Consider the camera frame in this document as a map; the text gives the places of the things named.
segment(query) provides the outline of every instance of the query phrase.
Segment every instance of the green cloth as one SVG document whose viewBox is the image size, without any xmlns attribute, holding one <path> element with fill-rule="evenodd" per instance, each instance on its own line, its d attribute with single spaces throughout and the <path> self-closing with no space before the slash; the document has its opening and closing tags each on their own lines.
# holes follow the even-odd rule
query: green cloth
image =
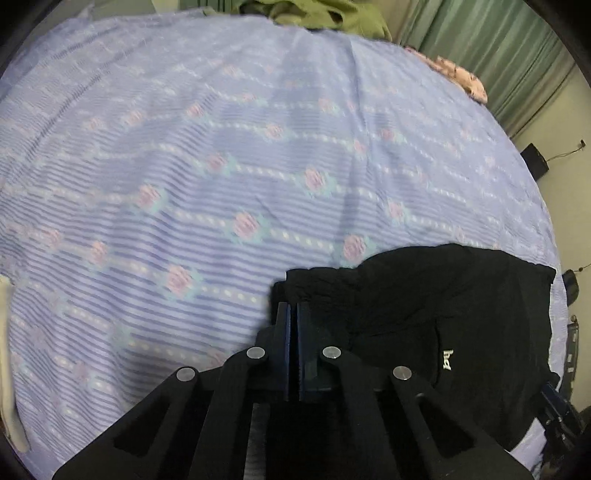
<svg viewBox="0 0 591 480">
<path fill-rule="evenodd" d="M 388 26 L 375 6 L 349 0 L 246 0 L 232 12 L 264 15 L 281 25 L 312 30 L 327 28 L 392 41 Z"/>
<path fill-rule="evenodd" d="M 523 0 L 425 0 L 401 43 L 474 72 L 487 107 L 514 137 L 555 97 L 575 62 L 550 26 Z"/>
</svg>

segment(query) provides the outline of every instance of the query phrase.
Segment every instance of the black speaker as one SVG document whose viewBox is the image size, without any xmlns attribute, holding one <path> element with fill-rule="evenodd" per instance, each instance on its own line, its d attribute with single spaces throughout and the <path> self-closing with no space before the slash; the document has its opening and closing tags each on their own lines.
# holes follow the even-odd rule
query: black speaker
<svg viewBox="0 0 591 480">
<path fill-rule="evenodd" d="M 530 143 L 525 150 L 521 152 L 521 156 L 525 160 L 527 168 L 535 181 L 542 178 L 542 176 L 548 171 L 548 164 L 546 163 L 545 158 L 533 143 Z"/>
</svg>

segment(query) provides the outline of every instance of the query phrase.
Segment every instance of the floral pattern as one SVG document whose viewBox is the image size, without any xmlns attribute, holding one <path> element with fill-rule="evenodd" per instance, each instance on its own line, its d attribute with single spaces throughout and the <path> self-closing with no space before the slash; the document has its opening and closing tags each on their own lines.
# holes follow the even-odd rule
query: floral pattern
<svg viewBox="0 0 591 480">
<path fill-rule="evenodd" d="M 238 212 L 231 227 L 232 239 L 240 243 L 260 243 L 269 231 L 269 223 L 262 215 Z"/>
<path fill-rule="evenodd" d="M 382 128 L 379 131 L 379 136 L 382 140 L 395 143 L 406 143 L 404 136 L 391 128 Z"/>
<path fill-rule="evenodd" d="M 455 145 L 452 145 L 450 142 L 445 142 L 443 144 L 443 148 L 445 148 L 449 153 L 451 153 L 454 157 L 459 158 L 460 157 L 460 152 L 458 151 L 458 149 L 455 147 Z"/>
<path fill-rule="evenodd" d="M 106 261 L 107 253 L 106 244 L 100 240 L 95 240 L 90 247 L 88 261 L 97 267 L 101 267 Z"/>
<path fill-rule="evenodd" d="M 236 215 L 233 224 L 234 233 L 241 240 L 251 240 L 258 231 L 260 224 L 250 213 L 241 212 Z"/>
<path fill-rule="evenodd" d="M 302 175 L 303 186 L 308 195 L 330 196 L 335 190 L 336 180 L 327 173 L 321 173 L 315 168 L 307 168 Z"/>
<path fill-rule="evenodd" d="M 168 288 L 176 297 L 182 299 L 193 289 L 193 277 L 191 272 L 180 265 L 171 265 L 166 279 Z"/>
<path fill-rule="evenodd" d="M 343 265 L 355 267 L 376 250 L 375 243 L 368 236 L 347 235 L 341 251 Z"/>
<path fill-rule="evenodd" d="M 265 136 L 272 140 L 279 140 L 283 137 L 283 128 L 279 125 L 269 124 L 265 127 Z"/>
<path fill-rule="evenodd" d="M 165 192 L 153 185 L 142 185 L 135 198 L 135 205 L 144 212 L 158 212 L 166 200 Z"/>
<path fill-rule="evenodd" d="M 62 240 L 64 239 L 63 234 L 59 231 L 59 230 L 49 230 L 46 234 L 45 234 L 45 244 L 51 249 L 51 250 L 58 250 L 60 248 L 60 244 L 62 242 Z"/>
<path fill-rule="evenodd" d="M 31 340 L 38 350 L 45 350 L 48 347 L 45 332 L 39 326 L 35 325 L 31 328 Z"/>
<path fill-rule="evenodd" d="M 83 361 L 78 360 L 72 368 L 72 376 L 77 382 L 82 384 L 87 383 L 90 380 L 90 369 Z"/>
<path fill-rule="evenodd" d="M 200 117 L 205 116 L 205 110 L 203 109 L 201 104 L 199 104 L 197 102 L 190 105 L 187 108 L 186 113 L 188 116 L 193 117 L 193 118 L 200 118 Z"/>
<path fill-rule="evenodd" d="M 228 175 L 234 168 L 236 162 L 229 155 L 214 153 L 208 156 L 205 161 L 206 169 L 212 174 Z"/>
<path fill-rule="evenodd" d="M 87 122 L 84 122 L 84 124 L 82 126 L 92 132 L 92 131 L 104 129 L 105 123 L 102 120 L 100 120 L 99 118 L 93 117 L 93 118 L 89 119 Z"/>
<path fill-rule="evenodd" d="M 339 107 L 328 98 L 318 99 L 318 106 L 322 112 L 326 113 L 339 113 Z"/>
<path fill-rule="evenodd" d="M 349 148 L 353 151 L 353 154 L 357 159 L 364 160 L 367 158 L 367 146 L 356 138 L 350 144 Z"/>
<path fill-rule="evenodd" d="M 139 125 L 144 120 L 144 114 L 138 110 L 133 110 L 127 114 L 124 121 L 127 125 L 133 127 Z"/>
<path fill-rule="evenodd" d="M 207 369 L 221 367 L 226 360 L 228 360 L 229 355 L 227 353 L 223 353 L 220 350 L 215 348 L 210 348 L 207 350 Z"/>
<path fill-rule="evenodd" d="M 235 67 L 234 65 L 227 65 L 222 69 L 222 73 L 224 75 L 228 75 L 229 77 L 232 78 L 241 78 L 244 74 L 242 73 L 242 70 Z"/>
<path fill-rule="evenodd" d="M 359 235 L 349 235 L 345 238 L 343 244 L 343 256 L 351 263 L 359 262 L 367 249 L 363 237 Z"/>
<path fill-rule="evenodd" d="M 408 209 L 402 202 L 389 200 L 388 215 L 395 223 L 403 223 L 408 216 Z"/>
</svg>

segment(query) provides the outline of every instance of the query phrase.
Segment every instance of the blue striped bedsheet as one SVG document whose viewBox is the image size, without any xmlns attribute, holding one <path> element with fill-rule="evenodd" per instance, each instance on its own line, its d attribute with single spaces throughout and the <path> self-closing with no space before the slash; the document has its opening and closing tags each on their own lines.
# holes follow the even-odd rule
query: blue striped bedsheet
<svg viewBox="0 0 591 480">
<path fill-rule="evenodd" d="M 174 368 L 251 344 L 290 268 L 457 242 L 560 272 L 537 186 L 486 108 L 398 46 L 260 17 L 57 27 L 0 80 L 0 181 L 38 480 Z M 550 315 L 561 372 L 560 277 Z M 543 444 L 536 422 L 513 453 L 532 468 Z"/>
</svg>

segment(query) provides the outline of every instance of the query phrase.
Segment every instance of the metal screw head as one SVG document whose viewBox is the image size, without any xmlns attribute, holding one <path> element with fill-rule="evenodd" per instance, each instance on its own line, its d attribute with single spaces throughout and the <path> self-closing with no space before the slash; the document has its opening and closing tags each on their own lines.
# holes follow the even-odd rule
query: metal screw head
<svg viewBox="0 0 591 480">
<path fill-rule="evenodd" d="M 322 355 L 324 355 L 326 358 L 335 359 L 340 357 L 340 349 L 336 346 L 328 346 L 322 350 Z"/>
<path fill-rule="evenodd" d="M 195 378 L 195 370 L 189 367 L 184 367 L 177 372 L 177 380 L 181 382 L 188 382 Z"/>
<path fill-rule="evenodd" d="M 405 367 L 403 365 L 396 367 L 392 373 L 399 380 L 408 380 L 413 375 L 413 372 L 411 372 L 409 367 Z"/>
<path fill-rule="evenodd" d="M 259 346 L 252 346 L 246 351 L 246 356 L 254 360 L 263 358 L 265 356 L 265 349 Z"/>
</svg>

